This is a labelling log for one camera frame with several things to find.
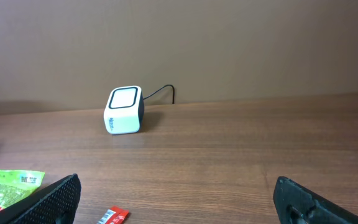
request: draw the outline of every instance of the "wooden table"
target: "wooden table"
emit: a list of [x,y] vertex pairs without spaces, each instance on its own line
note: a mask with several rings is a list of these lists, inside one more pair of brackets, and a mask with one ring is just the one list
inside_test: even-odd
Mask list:
[[0,169],[77,173],[75,223],[278,223],[284,175],[358,215],[358,94],[147,106],[109,135],[103,110],[0,116]]

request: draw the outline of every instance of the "wall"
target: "wall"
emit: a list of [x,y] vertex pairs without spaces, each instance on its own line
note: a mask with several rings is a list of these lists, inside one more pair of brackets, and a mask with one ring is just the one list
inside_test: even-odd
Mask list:
[[178,103],[358,92],[358,1],[0,1],[0,113],[166,83]]

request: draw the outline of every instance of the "black cable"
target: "black cable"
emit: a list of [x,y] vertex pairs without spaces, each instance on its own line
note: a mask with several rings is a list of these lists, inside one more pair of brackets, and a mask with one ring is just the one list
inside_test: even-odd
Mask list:
[[173,87],[173,85],[171,85],[171,84],[167,84],[167,85],[161,87],[159,90],[155,91],[155,92],[152,93],[151,95],[149,95],[149,96],[143,98],[143,100],[146,100],[147,98],[150,98],[152,95],[156,94],[158,91],[162,90],[163,88],[165,88],[165,87],[167,87],[167,86],[172,87],[172,104],[175,104],[175,87]]

